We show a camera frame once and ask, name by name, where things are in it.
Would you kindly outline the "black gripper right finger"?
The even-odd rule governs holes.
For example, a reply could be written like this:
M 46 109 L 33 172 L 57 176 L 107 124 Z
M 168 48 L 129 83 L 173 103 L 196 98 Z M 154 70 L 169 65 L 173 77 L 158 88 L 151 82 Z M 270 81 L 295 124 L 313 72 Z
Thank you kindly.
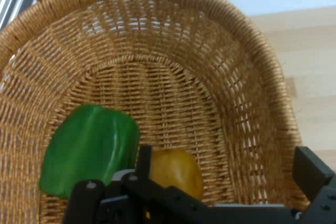
M 299 223 L 335 223 L 335 172 L 310 148 L 297 146 L 292 176 L 310 201 Z

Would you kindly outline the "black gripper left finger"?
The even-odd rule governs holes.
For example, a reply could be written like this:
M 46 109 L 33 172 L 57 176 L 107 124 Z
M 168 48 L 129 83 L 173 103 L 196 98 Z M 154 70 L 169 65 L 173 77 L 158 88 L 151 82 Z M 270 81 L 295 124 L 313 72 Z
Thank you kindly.
M 176 187 L 150 180 L 152 148 L 141 146 L 133 172 L 108 186 L 97 179 L 78 182 L 65 223 L 204 223 L 209 209 Z

